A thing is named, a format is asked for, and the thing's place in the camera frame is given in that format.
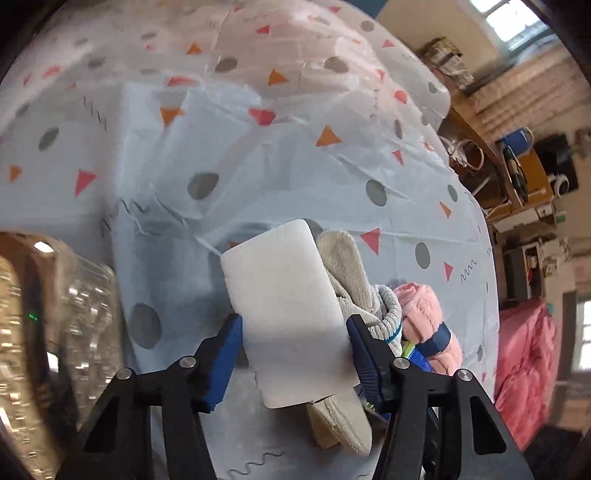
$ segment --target wall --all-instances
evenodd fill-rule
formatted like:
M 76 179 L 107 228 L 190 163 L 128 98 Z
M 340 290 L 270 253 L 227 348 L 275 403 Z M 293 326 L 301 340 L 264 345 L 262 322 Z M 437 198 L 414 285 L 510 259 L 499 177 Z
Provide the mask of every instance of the wall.
M 449 38 L 473 74 L 501 59 L 494 32 L 469 0 L 389 0 L 378 21 L 413 50 L 434 38 Z
M 553 133 L 566 133 L 569 143 L 574 144 L 575 132 L 582 127 L 591 126 L 591 104 L 583 104 L 570 112 L 559 115 L 548 122 L 534 127 L 534 135 L 544 138 Z M 577 252 L 577 239 L 591 238 L 589 208 L 591 206 L 591 155 L 582 159 L 575 155 L 573 159 L 579 189 L 555 201 L 558 209 L 566 212 L 566 222 L 558 226 L 558 233 L 571 237 L 573 253 Z

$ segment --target pink blanket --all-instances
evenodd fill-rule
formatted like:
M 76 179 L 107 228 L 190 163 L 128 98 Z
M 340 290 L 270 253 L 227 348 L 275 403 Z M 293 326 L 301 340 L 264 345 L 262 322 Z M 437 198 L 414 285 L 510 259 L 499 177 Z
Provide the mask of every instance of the pink blanket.
M 556 324 L 545 302 L 529 300 L 500 314 L 495 407 L 523 450 L 548 416 L 546 394 L 556 382 Z

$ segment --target pink towel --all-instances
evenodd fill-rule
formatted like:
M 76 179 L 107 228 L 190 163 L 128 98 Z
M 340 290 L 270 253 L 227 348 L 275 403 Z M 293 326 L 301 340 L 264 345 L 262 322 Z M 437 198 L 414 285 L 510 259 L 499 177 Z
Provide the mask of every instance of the pink towel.
M 394 290 L 402 306 L 402 334 L 415 345 L 429 340 L 443 323 L 443 312 L 435 292 L 428 285 L 407 283 Z M 453 375 L 462 364 L 462 349 L 451 332 L 449 344 L 442 352 L 428 358 L 433 371 Z

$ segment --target window pane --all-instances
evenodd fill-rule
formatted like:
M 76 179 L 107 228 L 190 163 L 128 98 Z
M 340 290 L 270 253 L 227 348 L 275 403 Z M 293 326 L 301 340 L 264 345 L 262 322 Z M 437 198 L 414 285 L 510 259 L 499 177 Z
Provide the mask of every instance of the window pane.
M 474 5 L 479 11 L 484 13 L 500 3 L 501 0 L 470 0 L 470 2 L 472 2 L 472 5 Z
M 584 343 L 581 348 L 581 360 L 579 362 L 581 370 L 591 369 L 591 343 Z
M 486 21 L 502 41 L 509 41 L 540 20 L 521 0 L 511 0 L 491 13 Z
M 591 325 L 591 300 L 583 304 L 583 324 Z

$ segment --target metal screw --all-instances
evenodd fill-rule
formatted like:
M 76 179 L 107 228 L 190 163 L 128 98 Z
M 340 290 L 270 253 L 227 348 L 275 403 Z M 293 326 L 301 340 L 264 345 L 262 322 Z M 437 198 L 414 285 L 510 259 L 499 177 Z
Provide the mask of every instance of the metal screw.
M 183 368 L 193 368 L 197 365 L 197 360 L 193 356 L 184 356 L 180 359 L 178 364 Z
M 469 382 L 470 380 L 472 380 L 472 378 L 474 378 L 474 375 L 472 375 L 472 372 L 470 372 L 469 370 L 464 370 L 462 368 L 461 370 L 457 371 L 457 377 L 460 380 L 463 380 L 464 382 Z
M 117 372 L 117 378 L 119 378 L 119 380 L 127 380 L 129 377 L 131 377 L 132 373 L 133 372 L 130 368 L 122 368 Z
M 406 370 L 408 367 L 410 367 L 410 362 L 403 356 L 399 356 L 398 358 L 394 359 L 394 366 L 400 370 Z

